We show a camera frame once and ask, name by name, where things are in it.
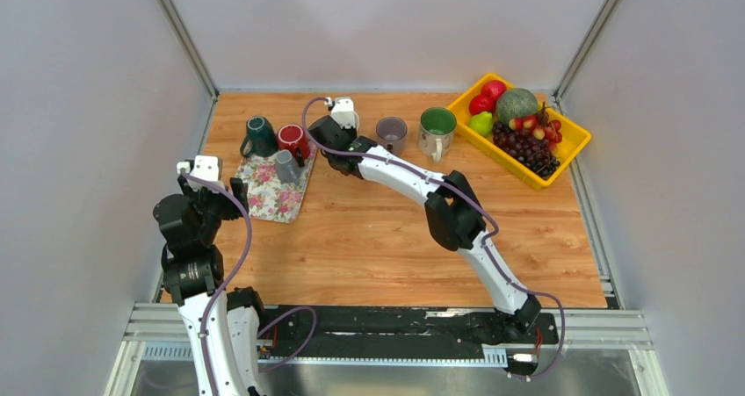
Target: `gray cup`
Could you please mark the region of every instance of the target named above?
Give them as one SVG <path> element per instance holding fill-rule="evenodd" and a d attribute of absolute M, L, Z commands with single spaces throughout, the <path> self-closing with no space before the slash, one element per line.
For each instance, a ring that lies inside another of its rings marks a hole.
<path fill-rule="evenodd" d="M 383 118 L 378 121 L 375 132 L 378 134 L 378 144 L 396 156 L 403 153 L 406 145 L 408 128 L 403 119 L 396 117 Z"/>
<path fill-rule="evenodd" d="M 289 150 L 280 150 L 274 156 L 277 178 L 283 183 L 300 184 L 300 166 Z"/>

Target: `wooden tabletop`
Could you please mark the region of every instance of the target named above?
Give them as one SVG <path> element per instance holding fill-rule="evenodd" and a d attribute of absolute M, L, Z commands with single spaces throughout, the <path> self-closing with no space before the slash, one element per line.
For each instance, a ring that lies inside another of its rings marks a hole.
<path fill-rule="evenodd" d="M 223 160 L 223 180 L 241 162 L 238 148 L 245 122 L 265 116 L 277 131 L 299 124 L 305 103 L 317 95 L 222 94 L 204 153 Z M 452 93 L 357 93 L 351 95 L 361 119 L 360 134 L 375 137 L 386 116 L 409 125 L 403 159 L 426 169 L 463 172 L 483 207 L 500 227 L 496 247 L 529 288 L 552 292 L 565 306 L 605 307 L 597 267 L 590 253 L 568 173 L 549 188 L 522 184 L 456 135 L 439 164 L 416 147 L 418 120 L 432 106 L 447 106 Z M 311 107 L 308 124 L 327 114 Z M 424 211 L 395 191 L 331 169 L 324 158 L 314 166 L 300 215 L 290 224 L 252 220 L 249 257 L 231 283 L 253 286 L 265 304 L 374 306 L 490 306 L 485 288 L 458 254 L 430 237 Z M 223 222 L 215 244 L 233 269 L 245 242 L 242 220 Z M 552 306 L 542 299 L 545 306 Z"/>

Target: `floral placemat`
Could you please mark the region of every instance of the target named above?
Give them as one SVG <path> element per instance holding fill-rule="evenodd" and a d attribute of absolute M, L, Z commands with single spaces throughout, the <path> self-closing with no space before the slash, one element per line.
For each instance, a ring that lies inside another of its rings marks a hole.
<path fill-rule="evenodd" d="M 305 166 L 300 168 L 299 184 L 279 181 L 274 169 L 275 155 L 243 158 L 235 176 L 249 185 L 251 218 L 290 223 L 298 217 L 316 157 L 315 144 L 308 145 L 310 157 L 305 161 Z"/>

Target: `cup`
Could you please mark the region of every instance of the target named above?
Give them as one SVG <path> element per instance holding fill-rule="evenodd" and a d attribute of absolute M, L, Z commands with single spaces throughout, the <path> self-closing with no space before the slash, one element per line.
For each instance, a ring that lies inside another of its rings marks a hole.
<path fill-rule="evenodd" d="M 254 117 L 246 122 L 246 138 L 241 144 L 241 155 L 269 157 L 279 151 L 277 138 L 269 120 L 264 117 Z"/>
<path fill-rule="evenodd" d="M 310 157 L 310 146 L 307 144 L 307 135 L 303 127 L 297 124 L 289 124 L 279 128 L 277 132 L 279 148 L 289 150 L 298 165 L 305 166 L 305 160 Z"/>
<path fill-rule="evenodd" d="M 455 135 L 455 115 L 445 108 L 430 108 L 419 119 L 419 150 L 440 162 Z"/>
<path fill-rule="evenodd" d="M 378 134 L 378 144 L 396 156 L 400 156 L 406 144 L 408 128 L 403 119 L 396 117 L 383 118 L 378 121 L 375 132 Z"/>
<path fill-rule="evenodd" d="M 283 183 L 300 183 L 300 165 L 293 157 L 289 150 L 279 150 L 274 156 L 274 169 L 277 171 L 277 178 Z"/>

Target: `yellow bin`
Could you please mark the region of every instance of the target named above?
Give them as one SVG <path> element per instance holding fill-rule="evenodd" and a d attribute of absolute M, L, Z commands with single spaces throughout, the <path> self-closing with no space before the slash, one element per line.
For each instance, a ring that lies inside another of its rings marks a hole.
<path fill-rule="evenodd" d="M 572 159 L 574 159 L 580 150 L 587 145 L 589 139 L 592 137 L 589 131 L 585 130 L 581 126 L 578 126 L 575 122 L 567 117 L 561 116 L 557 111 L 546 108 L 546 113 L 549 119 L 558 119 L 561 121 L 561 135 L 563 140 L 556 146 L 556 152 L 554 155 L 561 165 L 548 179 L 543 179 L 540 176 L 533 173 L 530 169 L 523 166 L 522 163 L 513 159 L 510 155 L 504 153 L 500 148 L 494 145 L 491 134 L 489 137 L 481 137 L 477 132 L 468 127 L 468 120 L 471 119 L 471 113 L 468 111 L 468 105 L 471 103 L 471 99 L 481 93 L 481 87 L 487 82 L 492 80 L 499 80 L 507 85 L 507 89 L 513 89 L 510 82 L 504 80 L 496 74 L 486 74 L 476 84 L 471 86 L 465 93 L 460 95 L 451 104 L 448 105 L 449 109 L 455 118 L 458 120 L 458 125 L 455 127 L 455 131 L 458 134 L 470 141 L 471 144 L 476 146 L 479 150 L 484 152 L 487 156 L 499 162 L 502 166 L 507 168 L 510 172 L 515 174 L 518 178 L 523 180 L 526 184 L 530 185 L 536 190 L 546 188 L 551 185 L 553 181 L 567 168 Z"/>

